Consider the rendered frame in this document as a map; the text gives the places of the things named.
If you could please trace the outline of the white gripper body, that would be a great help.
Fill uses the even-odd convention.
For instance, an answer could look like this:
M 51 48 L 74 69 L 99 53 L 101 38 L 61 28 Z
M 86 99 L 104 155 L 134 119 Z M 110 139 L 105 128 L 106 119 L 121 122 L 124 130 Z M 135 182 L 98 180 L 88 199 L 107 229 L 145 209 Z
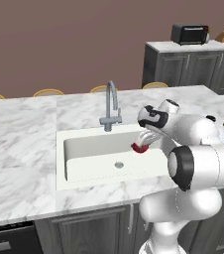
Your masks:
M 145 145 L 151 145 L 152 143 L 161 139 L 163 135 L 160 132 L 155 132 L 152 130 L 146 130 L 140 133 L 137 138 L 137 145 L 143 147 Z

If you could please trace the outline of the red onion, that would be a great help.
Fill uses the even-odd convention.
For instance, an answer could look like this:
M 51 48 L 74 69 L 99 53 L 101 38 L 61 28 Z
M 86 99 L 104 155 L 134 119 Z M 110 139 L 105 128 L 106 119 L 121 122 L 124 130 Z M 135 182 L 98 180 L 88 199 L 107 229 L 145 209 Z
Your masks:
M 139 147 L 136 143 L 131 144 L 132 149 L 139 154 L 145 153 L 149 149 L 149 145 Z

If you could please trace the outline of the white sink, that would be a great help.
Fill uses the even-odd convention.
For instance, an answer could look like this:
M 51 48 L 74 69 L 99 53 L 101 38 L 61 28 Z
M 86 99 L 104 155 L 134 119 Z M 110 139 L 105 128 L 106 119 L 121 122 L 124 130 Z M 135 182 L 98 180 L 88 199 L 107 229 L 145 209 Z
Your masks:
M 131 145 L 143 131 L 137 124 L 56 133 L 56 189 L 58 191 L 167 176 L 163 140 L 143 153 Z

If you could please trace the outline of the dark grey cupboard door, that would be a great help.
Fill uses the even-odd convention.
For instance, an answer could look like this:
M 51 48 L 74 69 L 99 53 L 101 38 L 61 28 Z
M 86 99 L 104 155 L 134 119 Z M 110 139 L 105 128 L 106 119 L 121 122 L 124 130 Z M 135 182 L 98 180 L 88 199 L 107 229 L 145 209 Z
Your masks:
M 127 206 L 83 212 L 52 220 L 62 254 L 127 254 Z
M 190 221 L 178 242 L 187 254 L 224 254 L 224 189 L 220 211 L 209 219 Z
M 134 219 L 135 223 L 133 229 L 135 230 L 135 241 L 134 241 L 134 254 L 139 254 L 140 248 L 143 244 L 149 239 L 153 225 L 149 223 L 149 228 L 147 231 L 144 229 L 144 223 L 146 222 L 140 212 L 139 205 L 137 203 L 134 204 Z

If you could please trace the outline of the grey tap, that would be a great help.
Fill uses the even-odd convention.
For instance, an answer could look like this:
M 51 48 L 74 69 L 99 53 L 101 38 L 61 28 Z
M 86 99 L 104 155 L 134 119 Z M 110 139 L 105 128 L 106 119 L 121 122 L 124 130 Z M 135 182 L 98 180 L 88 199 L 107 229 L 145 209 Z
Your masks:
M 116 116 L 111 115 L 111 110 L 117 112 Z M 117 90 L 114 82 L 109 80 L 106 85 L 106 116 L 99 119 L 99 123 L 104 126 L 105 132 L 112 130 L 112 125 L 121 123 L 121 109 L 118 107 Z

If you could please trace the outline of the dark grey cupboard run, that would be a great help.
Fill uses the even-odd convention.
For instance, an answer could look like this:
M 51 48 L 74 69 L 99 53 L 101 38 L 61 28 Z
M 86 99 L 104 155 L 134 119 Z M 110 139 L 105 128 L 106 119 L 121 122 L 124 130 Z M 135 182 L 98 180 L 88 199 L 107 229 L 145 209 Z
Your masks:
M 146 42 L 142 86 L 154 81 L 169 87 L 205 85 L 224 95 L 224 43 Z

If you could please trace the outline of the black toaster oven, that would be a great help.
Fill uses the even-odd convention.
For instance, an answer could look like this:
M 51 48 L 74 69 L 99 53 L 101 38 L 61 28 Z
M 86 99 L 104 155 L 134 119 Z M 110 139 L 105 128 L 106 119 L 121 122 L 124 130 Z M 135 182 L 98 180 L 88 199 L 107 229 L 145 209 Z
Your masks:
M 179 45 L 203 45 L 209 27 L 199 24 L 173 24 L 170 39 Z

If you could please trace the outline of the black dishwasher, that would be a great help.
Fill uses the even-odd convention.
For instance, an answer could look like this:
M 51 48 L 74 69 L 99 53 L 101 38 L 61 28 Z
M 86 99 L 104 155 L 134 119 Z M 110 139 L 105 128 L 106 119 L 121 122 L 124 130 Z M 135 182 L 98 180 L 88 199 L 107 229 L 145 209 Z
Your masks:
M 0 226 L 0 242 L 9 242 L 10 250 L 0 254 L 44 254 L 33 221 Z

